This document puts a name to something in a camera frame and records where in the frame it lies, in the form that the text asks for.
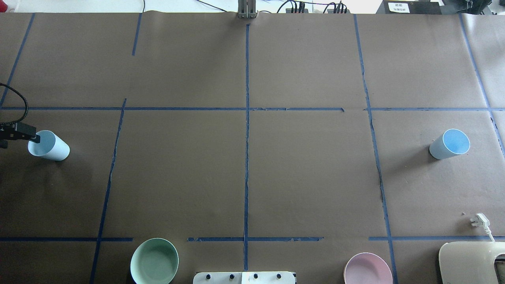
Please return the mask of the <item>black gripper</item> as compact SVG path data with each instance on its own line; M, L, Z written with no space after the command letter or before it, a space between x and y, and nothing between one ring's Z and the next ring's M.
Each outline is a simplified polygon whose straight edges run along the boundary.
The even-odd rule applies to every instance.
M7 149L10 140L27 140L40 143L40 135L36 128L28 124L17 122L0 126L0 148Z

